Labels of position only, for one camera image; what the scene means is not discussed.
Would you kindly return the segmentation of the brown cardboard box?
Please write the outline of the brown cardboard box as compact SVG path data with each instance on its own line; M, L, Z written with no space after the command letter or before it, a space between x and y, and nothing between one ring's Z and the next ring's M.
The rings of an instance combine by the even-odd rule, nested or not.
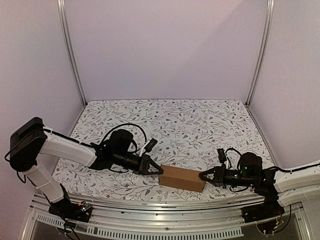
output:
M158 176L161 186L202 193L206 181L199 177L200 171L161 165L163 173Z

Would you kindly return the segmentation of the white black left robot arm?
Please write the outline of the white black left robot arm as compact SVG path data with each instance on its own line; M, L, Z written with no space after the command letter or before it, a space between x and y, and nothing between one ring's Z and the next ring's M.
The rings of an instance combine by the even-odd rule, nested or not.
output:
M157 141L145 140L139 148L133 134L124 127L123 123L109 130L99 144L84 143L46 127L40 117L34 117L10 136L4 159L16 173L24 175L23 183L30 180L63 217L70 217L74 205L38 156L63 158L95 171L112 170L117 165L137 175L161 175L163 169L148 155Z

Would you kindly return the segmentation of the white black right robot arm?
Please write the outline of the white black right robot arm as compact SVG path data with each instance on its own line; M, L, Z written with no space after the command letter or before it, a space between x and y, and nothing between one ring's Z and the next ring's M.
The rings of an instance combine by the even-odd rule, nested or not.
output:
M228 169L225 162L229 159L222 148L218 149L218 159L221 165L201 172L199 178L224 189L228 186L252 188L265 200L258 208L262 218L269 218L278 206L287 207L320 196L319 160L297 168L263 168L260 156L246 152L239 155L236 169Z

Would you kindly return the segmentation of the floral patterned table mat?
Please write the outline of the floral patterned table mat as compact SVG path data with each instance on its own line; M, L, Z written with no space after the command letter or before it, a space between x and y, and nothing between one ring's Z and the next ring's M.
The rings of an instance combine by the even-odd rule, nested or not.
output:
M138 146L154 138L150 152L159 165L205 171L219 165L217 149L227 150L236 166L239 154L252 152L264 168L274 163L263 139L239 100L104 100L91 101L80 116L71 137L100 143L112 128L130 131ZM59 159L53 177L75 195L129 201L184 202L253 198L248 189L229 190L206 184L202 192L160 186L158 178L111 170L95 171L67 159Z

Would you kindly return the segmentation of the aluminium front rail frame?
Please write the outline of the aluminium front rail frame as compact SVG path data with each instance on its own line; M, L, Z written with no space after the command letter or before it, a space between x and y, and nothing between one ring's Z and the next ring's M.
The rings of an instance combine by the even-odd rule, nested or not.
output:
M88 222L74 222L74 232L49 213L45 197L36 192L27 211L20 238L110 240L312 240L309 222L300 203L285 208L279 233L259 232L257 222L246 223L242 208L260 204L257 195L216 200L135 201L71 194L73 202L92 204Z

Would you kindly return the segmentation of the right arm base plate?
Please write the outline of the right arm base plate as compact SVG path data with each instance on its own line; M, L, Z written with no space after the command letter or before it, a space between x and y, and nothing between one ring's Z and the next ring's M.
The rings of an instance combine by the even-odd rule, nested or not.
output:
M264 201L260 204L241 208L241 216L245 223L256 223L258 231L263 235L273 235L284 223L285 209L275 201Z

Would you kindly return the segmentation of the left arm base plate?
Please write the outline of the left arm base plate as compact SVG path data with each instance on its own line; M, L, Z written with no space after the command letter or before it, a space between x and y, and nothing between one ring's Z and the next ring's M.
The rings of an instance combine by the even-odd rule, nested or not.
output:
M56 203L52 203L48 200L50 204L48 212L63 220L71 219L88 223L92 215L93 206L85 201L72 203L64 186L62 184L60 184L60 186L62 188L63 198Z

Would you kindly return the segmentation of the left aluminium corner post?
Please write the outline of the left aluminium corner post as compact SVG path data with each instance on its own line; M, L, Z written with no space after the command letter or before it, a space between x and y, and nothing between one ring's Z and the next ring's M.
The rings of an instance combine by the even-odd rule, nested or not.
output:
M85 107L88 102L85 96L84 88L81 82L80 73L77 66L76 56L72 45L71 34L69 30L66 3L64 0L57 0L57 9L62 30L62 36L66 48L66 54L69 61L72 77L78 93L81 104Z

